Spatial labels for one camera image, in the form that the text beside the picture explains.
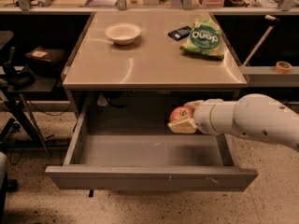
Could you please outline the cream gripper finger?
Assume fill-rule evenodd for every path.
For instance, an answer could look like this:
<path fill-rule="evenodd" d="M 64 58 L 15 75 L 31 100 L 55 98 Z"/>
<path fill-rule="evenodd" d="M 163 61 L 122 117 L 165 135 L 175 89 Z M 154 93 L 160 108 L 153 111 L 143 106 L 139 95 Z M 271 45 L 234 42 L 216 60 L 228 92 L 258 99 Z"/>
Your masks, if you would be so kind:
<path fill-rule="evenodd" d="M 195 133 L 197 130 L 197 126 L 193 118 L 169 122 L 168 127 L 173 133 Z"/>
<path fill-rule="evenodd" d="M 194 111 L 203 102 L 204 102 L 203 100 L 197 100 L 197 101 L 191 101 L 191 102 L 185 103 L 184 105 L 186 107 L 188 107 L 190 110 Z"/>

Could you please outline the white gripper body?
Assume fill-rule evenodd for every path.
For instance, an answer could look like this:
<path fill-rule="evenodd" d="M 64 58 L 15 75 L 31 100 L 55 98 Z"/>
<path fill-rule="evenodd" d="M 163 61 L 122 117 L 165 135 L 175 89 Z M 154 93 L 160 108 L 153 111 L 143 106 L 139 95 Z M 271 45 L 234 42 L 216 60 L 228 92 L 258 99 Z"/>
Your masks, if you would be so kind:
<path fill-rule="evenodd" d="M 193 119 L 197 129 L 204 134 L 221 134 L 222 99 L 208 99 L 193 111 Z"/>

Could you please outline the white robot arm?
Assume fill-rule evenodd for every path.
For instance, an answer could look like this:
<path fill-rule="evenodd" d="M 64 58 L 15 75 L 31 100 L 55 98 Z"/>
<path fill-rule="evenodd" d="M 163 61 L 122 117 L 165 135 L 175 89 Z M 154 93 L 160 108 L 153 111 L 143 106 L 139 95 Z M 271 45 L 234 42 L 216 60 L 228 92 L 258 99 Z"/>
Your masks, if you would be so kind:
<path fill-rule="evenodd" d="M 299 151 L 299 115 L 262 94 L 245 95 L 237 101 L 188 102 L 172 111 L 168 127 L 172 133 L 225 133 Z"/>

